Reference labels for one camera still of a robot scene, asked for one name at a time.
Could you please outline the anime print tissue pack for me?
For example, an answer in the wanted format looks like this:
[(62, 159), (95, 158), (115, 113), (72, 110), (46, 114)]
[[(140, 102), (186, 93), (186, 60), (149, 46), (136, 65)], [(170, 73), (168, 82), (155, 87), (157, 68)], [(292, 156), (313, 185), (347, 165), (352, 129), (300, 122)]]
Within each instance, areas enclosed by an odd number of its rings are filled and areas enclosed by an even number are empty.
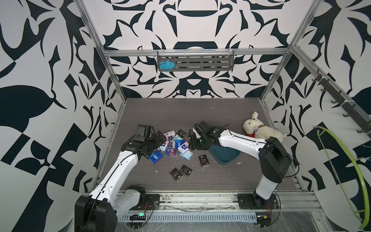
[(169, 157), (173, 157), (173, 158), (176, 158), (177, 157), (177, 150), (174, 149), (174, 148), (165, 148), (165, 155), (169, 156)]

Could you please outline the pink blue Tempo tissue pack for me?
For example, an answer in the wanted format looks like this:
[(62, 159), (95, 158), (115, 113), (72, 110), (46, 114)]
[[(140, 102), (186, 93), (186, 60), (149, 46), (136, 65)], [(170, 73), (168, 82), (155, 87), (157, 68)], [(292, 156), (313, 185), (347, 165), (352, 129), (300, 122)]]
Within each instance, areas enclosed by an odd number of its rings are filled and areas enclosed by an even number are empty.
[(159, 151), (164, 152), (166, 148), (168, 147), (169, 141), (164, 142), (162, 145), (159, 147)]

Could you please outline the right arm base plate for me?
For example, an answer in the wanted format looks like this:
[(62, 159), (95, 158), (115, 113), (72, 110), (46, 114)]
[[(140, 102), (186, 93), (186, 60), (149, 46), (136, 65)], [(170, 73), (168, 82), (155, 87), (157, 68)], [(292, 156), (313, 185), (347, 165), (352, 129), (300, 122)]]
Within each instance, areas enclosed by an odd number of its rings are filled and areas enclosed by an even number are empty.
[(237, 194), (237, 201), (240, 209), (279, 209), (279, 203), (275, 194), (272, 194), (268, 200), (261, 198), (254, 193)]

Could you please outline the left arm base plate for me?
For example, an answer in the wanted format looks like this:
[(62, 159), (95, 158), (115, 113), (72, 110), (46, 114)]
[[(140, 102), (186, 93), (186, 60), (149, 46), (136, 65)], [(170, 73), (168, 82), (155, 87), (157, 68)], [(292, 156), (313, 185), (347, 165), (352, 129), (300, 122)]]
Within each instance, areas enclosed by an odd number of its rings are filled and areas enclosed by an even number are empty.
[(157, 210), (160, 204), (159, 194), (146, 194), (145, 198), (141, 197), (139, 203), (130, 210)]

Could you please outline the teal plastic storage box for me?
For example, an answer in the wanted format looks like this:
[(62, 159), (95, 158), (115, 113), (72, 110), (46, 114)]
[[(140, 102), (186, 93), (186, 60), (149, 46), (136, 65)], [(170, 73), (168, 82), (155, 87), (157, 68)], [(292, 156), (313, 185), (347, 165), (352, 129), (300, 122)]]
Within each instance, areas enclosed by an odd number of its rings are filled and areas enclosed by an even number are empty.
[(213, 155), (213, 157), (216, 159), (216, 161), (221, 165), (227, 165), (231, 163), (233, 160), (235, 160), (240, 155), (240, 151), (233, 149), (233, 148), (227, 148), (227, 147), (221, 147), (221, 146), (210, 146), (208, 151)]

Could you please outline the dark blue Tempo tissue pack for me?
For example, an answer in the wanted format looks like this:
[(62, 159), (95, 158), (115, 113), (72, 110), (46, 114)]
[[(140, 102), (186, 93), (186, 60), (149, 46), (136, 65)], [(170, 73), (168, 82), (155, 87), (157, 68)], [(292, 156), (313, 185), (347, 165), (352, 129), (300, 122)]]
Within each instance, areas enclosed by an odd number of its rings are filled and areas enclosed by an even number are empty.
[(163, 158), (163, 154), (159, 151), (154, 152), (150, 155), (149, 160), (153, 163), (156, 164)]

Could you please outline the blue barcode tissue pack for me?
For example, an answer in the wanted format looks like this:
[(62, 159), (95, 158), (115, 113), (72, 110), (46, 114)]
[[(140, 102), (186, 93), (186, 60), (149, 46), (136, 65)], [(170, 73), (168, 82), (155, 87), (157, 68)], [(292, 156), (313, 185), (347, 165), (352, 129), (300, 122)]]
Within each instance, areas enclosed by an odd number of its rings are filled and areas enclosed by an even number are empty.
[(174, 140), (173, 141), (173, 148), (178, 149), (184, 143), (185, 143), (185, 140)]

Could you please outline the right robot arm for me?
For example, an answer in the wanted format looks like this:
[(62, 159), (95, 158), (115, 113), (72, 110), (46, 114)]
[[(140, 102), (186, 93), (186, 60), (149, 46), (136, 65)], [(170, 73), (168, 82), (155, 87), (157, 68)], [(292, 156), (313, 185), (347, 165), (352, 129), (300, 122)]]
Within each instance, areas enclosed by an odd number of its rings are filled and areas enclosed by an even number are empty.
[(274, 202), (273, 192), (282, 183), (293, 162), (277, 138), (252, 138), (225, 127), (211, 127), (205, 121), (195, 124), (192, 130), (196, 150), (208, 150), (210, 146), (232, 148), (251, 155), (260, 162), (260, 182), (253, 194), (243, 199), (243, 203), (262, 208)]

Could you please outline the pink white Tempo tissue pack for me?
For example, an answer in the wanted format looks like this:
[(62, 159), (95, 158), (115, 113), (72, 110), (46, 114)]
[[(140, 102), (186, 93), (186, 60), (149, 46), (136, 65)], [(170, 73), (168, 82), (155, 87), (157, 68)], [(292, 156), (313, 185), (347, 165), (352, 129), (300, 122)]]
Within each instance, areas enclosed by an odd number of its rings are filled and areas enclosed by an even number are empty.
[(187, 153), (189, 151), (189, 142), (182, 143), (177, 150), (182, 154)]

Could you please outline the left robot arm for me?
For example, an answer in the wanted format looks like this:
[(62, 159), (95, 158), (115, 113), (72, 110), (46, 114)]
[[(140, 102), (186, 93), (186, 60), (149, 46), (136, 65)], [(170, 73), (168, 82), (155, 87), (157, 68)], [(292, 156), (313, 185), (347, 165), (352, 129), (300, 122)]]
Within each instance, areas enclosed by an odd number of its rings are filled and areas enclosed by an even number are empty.
[(113, 232), (118, 220), (131, 209), (146, 207), (146, 191), (138, 185), (118, 193), (132, 169), (144, 156), (147, 159), (166, 142), (165, 135), (153, 126), (138, 125), (136, 133), (121, 147), (118, 158), (101, 183), (75, 203), (74, 230), (76, 232)]

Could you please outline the light blue bunny tissue pack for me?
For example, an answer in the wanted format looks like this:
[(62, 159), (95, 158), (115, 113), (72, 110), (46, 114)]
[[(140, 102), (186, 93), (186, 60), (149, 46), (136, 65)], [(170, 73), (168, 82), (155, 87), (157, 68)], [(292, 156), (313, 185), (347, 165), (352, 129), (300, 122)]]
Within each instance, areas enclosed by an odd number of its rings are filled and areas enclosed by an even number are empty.
[(190, 160), (191, 157), (193, 156), (193, 152), (189, 150), (189, 151), (187, 151), (187, 152), (185, 152), (185, 153), (180, 153), (180, 155), (181, 155), (183, 158), (185, 158), (185, 159), (187, 159), (187, 160)]

